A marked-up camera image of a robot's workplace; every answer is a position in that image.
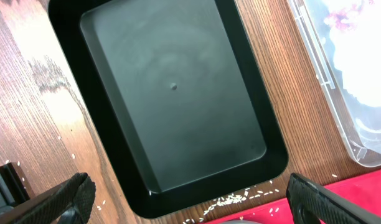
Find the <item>clear plastic bin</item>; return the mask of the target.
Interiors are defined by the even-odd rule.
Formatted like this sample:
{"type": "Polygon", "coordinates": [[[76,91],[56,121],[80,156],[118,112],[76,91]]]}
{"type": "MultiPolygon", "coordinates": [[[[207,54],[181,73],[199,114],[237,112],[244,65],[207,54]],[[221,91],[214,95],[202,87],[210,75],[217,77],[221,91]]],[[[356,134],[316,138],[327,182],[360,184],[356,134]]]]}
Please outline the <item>clear plastic bin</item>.
{"type": "Polygon", "coordinates": [[[381,0],[289,0],[351,159],[381,166],[381,0]]]}

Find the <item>black plastic bin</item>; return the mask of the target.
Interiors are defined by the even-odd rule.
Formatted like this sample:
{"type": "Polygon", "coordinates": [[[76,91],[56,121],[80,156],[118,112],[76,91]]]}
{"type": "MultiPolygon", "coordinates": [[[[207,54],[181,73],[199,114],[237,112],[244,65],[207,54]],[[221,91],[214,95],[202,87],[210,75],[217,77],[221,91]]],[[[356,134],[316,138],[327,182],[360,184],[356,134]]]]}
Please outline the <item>black plastic bin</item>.
{"type": "Polygon", "coordinates": [[[288,153],[233,0],[53,0],[48,15],[132,211],[274,179],[288,153]]]}

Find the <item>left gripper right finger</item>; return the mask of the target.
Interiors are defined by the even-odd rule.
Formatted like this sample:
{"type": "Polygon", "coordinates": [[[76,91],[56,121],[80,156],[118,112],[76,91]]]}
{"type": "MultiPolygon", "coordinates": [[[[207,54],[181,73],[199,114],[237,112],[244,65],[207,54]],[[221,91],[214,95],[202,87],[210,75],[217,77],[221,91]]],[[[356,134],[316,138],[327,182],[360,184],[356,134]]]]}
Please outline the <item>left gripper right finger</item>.
{"type": "Polygon", "coordinates": [[[295,224],[381,224],[381,218],[305,176],[292,173],[286,189],[295,224]]]}

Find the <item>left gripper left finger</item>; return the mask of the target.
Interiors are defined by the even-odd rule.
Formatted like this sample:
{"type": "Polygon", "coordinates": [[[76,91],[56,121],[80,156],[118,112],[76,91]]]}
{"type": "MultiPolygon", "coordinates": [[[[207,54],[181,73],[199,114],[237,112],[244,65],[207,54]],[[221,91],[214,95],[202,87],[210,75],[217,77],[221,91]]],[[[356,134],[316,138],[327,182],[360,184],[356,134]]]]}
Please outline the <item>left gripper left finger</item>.
{"type": "Polygon", "coordinates": [[[96,185],[90,176],[76,173],[13,209],[0,212],[0,224],[85,224],[90,219],[95,194],[96,185]]]}

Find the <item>red serving tray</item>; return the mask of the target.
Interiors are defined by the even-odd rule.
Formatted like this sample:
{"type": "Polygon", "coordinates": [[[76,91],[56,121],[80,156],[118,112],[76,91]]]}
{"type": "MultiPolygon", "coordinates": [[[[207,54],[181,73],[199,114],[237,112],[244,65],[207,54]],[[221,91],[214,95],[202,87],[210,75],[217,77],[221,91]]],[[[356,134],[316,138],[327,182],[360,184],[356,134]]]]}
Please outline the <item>red serving tray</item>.
{"type": "MultiPolygon", "coordinates": [[[[329,184],[325,188],[381,217],[381,170],[329,184]]],[[[292,223],[293,217],[288,201],[282,198],[243,212],[209,221],[208,224],[224,222],[279,224],[292,223]]]]}

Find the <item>white napkin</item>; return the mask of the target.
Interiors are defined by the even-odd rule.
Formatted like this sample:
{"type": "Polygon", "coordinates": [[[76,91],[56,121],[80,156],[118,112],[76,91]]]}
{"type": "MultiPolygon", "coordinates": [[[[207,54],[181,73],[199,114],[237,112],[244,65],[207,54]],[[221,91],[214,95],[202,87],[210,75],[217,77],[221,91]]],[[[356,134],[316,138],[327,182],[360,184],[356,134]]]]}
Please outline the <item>white napkin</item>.
{"type": "Polygon", "coordinates": [[[359,103],[381,106],[381,0],[324,1],[342,87],[359,103]]]}

